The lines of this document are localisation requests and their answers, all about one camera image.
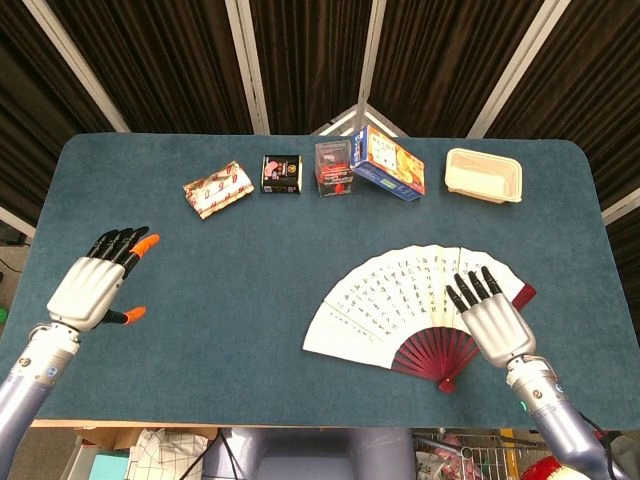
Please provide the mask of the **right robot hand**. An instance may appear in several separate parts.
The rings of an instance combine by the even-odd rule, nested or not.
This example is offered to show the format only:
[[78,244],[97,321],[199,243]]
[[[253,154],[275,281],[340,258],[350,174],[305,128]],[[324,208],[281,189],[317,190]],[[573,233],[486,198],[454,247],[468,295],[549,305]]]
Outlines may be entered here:
[[535,353],[535,335],[486,266],[481,274],[483,280],[473,271],[468,280],[454,274],[457,290],[447,285],[446,293],[483,356],[506,369],[516,358]]

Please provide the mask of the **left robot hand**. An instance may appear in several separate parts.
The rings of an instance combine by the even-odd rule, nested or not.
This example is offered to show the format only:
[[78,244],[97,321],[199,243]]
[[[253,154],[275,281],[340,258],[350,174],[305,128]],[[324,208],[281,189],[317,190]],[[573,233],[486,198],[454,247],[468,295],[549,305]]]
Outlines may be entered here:
[[111,304],[131,271],[159,241],[149,228],[125,228],[102,234],[71,266],[47,304],[52,321],[78,332],[101,324],[131,325],[146,314],[144,306],[126,312]]

